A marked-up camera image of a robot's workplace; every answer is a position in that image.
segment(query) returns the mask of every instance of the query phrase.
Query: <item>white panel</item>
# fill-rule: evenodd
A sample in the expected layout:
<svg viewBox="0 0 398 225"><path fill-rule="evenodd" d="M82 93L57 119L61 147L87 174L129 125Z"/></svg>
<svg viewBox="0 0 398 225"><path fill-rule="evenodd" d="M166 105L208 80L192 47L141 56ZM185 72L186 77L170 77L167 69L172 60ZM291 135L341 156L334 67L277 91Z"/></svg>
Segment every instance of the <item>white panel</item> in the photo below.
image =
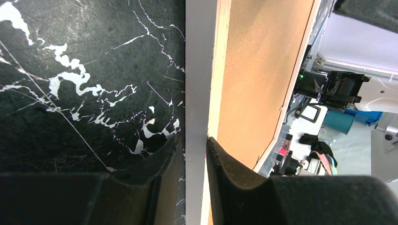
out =
<svg viewBox="0 0 398 225"><path fill-rule="evenodd" d="M398 71L398 34L332 13L319 55L324 59Z"/></svg>

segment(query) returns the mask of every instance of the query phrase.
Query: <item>black marble surface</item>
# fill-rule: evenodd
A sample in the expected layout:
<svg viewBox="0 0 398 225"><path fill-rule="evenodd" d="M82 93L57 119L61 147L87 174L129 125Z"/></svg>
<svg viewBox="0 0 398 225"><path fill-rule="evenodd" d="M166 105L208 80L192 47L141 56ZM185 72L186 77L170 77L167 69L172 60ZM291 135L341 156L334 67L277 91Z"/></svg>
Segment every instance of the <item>black marble surface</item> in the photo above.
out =
<svg viewBox="0 0 398 225"><path fill-rule="evenodd" d="M122 171L183 135L184 27L184 0L0 0L0 172Z"/></svg>

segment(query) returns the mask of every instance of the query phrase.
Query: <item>wooden board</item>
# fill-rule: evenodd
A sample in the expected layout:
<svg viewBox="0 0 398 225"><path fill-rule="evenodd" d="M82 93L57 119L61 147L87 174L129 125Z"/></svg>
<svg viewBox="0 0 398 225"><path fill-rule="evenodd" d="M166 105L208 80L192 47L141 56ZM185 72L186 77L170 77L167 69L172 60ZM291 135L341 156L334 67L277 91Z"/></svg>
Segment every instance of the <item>wooden board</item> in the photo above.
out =
<svg viewBox="0 0 398 225"><path fill-rule="evenodd" d="M210 109L207 135L217 139L218 124L222 98L222 83L224 78L225 57L227 54L228 30L230 23L231 0L217 1L217 15L214 34L213 71L210 86ZM204 188L202 198L201 224L212 223L210 206L210 192L208 185L207 168L205 168Z"/></svg>
<svg viewBox="0 0 398 225"><path fill-rule="evenodd" d="M314 2L232 1L217 141L249 168L274 139L286 111L298 72L293 70L312 27L307 24L319 5Z"/></svg>

